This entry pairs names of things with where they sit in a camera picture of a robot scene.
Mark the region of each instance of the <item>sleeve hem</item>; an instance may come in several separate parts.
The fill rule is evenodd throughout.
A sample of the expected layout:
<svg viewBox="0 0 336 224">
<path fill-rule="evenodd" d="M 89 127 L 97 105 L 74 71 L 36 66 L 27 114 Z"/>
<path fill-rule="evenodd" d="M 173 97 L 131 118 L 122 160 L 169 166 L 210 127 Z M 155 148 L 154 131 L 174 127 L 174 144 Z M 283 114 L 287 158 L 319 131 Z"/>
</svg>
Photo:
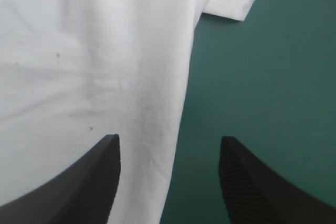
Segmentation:
<svg viewBox="0 0 336 224">
<path fill-rule="evenodd" d="M 254 1 L 255 0 L 209 0 L 203 12 L 243 21 Z"/>
</svg>

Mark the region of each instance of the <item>white t-shirt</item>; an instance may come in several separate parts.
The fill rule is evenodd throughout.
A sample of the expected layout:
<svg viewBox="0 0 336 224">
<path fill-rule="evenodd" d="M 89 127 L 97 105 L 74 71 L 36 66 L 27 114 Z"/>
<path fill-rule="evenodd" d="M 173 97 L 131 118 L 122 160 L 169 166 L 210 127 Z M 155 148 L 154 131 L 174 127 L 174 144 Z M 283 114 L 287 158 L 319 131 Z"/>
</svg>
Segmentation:
<svg viewBox="0 0 336 224">
<path fill-rule="evenodd" d="M 158 224 L 194 28 L 254 0 L 0 0 L 0 205 L 121 139 L 109 223 Z"/>
</svg>

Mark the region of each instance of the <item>cotton cloth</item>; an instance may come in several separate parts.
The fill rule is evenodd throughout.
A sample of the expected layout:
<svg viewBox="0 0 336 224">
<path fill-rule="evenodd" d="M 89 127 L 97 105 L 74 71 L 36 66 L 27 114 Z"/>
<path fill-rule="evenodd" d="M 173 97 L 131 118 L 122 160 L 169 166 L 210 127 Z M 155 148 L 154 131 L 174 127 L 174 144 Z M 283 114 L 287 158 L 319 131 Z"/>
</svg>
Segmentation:
<svg viewBox="0 0 336 224">
<path fill-rule="evenodd" d="M 195 26 L 253 1 L 0 0 L 0 205 L 118 133 L 109 223 L 158 224 Z"/>
</svg>

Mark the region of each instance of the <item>green surface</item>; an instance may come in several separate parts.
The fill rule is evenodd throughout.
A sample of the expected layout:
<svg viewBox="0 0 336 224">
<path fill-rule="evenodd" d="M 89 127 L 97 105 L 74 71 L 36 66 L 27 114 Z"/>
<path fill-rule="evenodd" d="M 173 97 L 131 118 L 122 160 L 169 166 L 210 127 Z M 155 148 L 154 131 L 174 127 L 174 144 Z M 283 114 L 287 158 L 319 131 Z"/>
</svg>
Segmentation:
<svg viewBox="0 0 336 224">
<path fill-rule="evenodd" d="M 336 206 L 336 0 L 256 0 L 244 22 L 202 15 L 161 224 L 229 223 L 222 135 Z"/>
</svg>

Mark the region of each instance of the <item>black object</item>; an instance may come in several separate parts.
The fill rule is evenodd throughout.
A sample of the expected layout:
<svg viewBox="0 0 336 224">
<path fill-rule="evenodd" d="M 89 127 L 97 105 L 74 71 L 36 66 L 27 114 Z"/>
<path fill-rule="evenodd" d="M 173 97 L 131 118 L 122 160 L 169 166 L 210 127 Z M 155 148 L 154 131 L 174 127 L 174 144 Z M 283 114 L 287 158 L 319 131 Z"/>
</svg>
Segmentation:
<svg viewBox="0 0 336 224">
<path fill-rule="evenodd" d="M 57 177 L 1 206 L 0 223 L 105 224 L 119 175 L 119 136 L 106 135 Z"/>
<path fill-rule="evenodd" d="M 336 224 L 336 208 L 280 177 L 236 138 L 223 136 L 219 177 L 233 224 Z"/>
</svg>

